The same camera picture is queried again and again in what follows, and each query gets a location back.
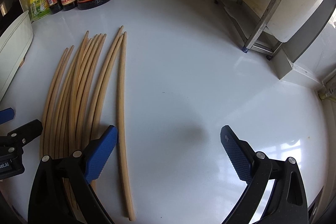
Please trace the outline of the white plastic chopstick container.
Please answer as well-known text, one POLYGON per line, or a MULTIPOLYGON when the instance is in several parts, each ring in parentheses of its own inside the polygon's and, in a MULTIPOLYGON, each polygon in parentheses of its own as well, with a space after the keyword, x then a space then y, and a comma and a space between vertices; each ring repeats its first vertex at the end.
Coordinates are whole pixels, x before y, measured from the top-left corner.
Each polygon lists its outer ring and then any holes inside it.
POLYGON ((33 37, 34 32, 28 11, 17 17, 2 34, 0 54, 1 99, 25 58, 33 37))

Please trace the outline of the yellow green seasoning pouch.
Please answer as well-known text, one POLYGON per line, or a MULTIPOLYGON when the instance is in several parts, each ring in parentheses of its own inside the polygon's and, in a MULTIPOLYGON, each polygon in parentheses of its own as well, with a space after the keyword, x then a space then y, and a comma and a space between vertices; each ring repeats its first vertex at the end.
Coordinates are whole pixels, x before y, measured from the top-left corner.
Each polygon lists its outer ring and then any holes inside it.
POLYGON ((29 0, 31 21, 37 21, 51 13, 47 0, 29 0))

